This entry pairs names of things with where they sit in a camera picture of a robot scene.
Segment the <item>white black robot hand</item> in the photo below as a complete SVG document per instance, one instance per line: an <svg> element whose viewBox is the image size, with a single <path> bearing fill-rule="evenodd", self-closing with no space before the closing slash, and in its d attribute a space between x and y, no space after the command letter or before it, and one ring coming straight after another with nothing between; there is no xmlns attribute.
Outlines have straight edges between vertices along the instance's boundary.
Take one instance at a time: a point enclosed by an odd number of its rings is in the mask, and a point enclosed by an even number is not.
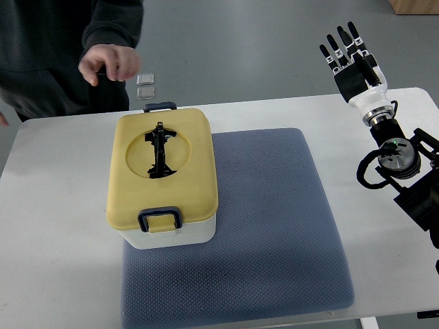
<svg viewBox="0 0 439 329"><path fill-rule="evenodd" d="M363 120L386 120L392 118L392 102L387 98L388 84L386 78L371 53L364 52L364 42L354 23L347 23L352 35L342 26L337 32L345 46L349 60L331 34L327 40L334 50L340 65L334 60L325 45L319 49L329 68L334 73L334 80L345 102L357 109Z"/></svg>

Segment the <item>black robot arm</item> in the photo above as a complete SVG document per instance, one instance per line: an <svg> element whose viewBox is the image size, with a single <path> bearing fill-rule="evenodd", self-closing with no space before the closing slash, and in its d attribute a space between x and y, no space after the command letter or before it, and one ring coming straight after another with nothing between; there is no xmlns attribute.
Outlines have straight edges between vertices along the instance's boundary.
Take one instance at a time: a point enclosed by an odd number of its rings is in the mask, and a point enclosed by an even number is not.
<svg viewBox="0 0 439 329"><path fill-rule="evenodd" d="M411 138L396 120L398 102L387 98L388 84L353 22L337 27L341 41L327 35L320 51L344 101L358 110L377 144L359 163L357 181L377 190L392 186L396 204L438 246L438 140L417 128Z"/></svg>

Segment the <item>person's bare hand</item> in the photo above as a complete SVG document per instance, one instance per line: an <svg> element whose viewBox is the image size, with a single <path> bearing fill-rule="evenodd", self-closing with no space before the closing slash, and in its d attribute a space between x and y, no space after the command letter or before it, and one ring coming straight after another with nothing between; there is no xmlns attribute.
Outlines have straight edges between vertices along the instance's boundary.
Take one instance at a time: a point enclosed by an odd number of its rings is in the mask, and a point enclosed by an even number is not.
<svg viewBox="0 0 439 329"><path fill-rule="evenodd" d="M91 85L99 84L98 72L106 68L110 81L124 82L141 68L141 58L135 49L114 44L93 45L82 57L78 70Z"/></svg>

